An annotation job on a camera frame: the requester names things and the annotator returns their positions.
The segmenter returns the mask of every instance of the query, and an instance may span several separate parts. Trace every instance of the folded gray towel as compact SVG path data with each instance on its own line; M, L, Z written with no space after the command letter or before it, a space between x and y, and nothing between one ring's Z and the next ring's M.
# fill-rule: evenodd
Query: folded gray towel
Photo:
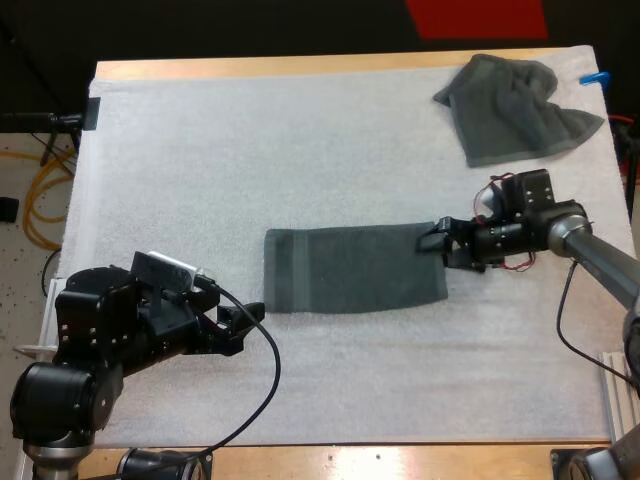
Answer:
M467 163L477 167L553 155L598 130L602 118L547 101L557 85L540 62L474 55L433 98L451 107Z
M433 223L269 230L268 312L363 313L447 298L442 257L417 253Z

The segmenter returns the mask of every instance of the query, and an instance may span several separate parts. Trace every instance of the red wire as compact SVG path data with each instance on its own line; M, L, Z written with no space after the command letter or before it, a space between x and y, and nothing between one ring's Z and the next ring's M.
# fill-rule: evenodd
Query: red wire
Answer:
M503 263L502 265L500 265L500 268L503 268L505 270L510 270L510 271L516 271L520 273L520 272L526 272L527 270L529 270L531 267L533 267L534 263L536 263L536 254L535 252L529 252L529 260L527 260L526 262L522 262L514 266L510 266L510 265L507 265L506 263Z
M609 120L617 120L618 122L628 123L630 125L636 123L635 119L626 115L609 115Z

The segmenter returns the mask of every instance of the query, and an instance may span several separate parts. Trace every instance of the wooden table edge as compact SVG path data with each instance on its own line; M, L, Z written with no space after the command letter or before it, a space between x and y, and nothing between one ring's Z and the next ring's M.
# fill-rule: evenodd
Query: wooden table edge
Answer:
M213 478L551 480L552 449L605 446L603 442L555 442L225 447L214 454ZM80 478L114 473L125 452L95 450L80 465Z
M300 57L191 58L98 62L100 80L175 80L187 78L310 75L462 65L477 53L528 59L559 48L459 50L447 52L313 55Z

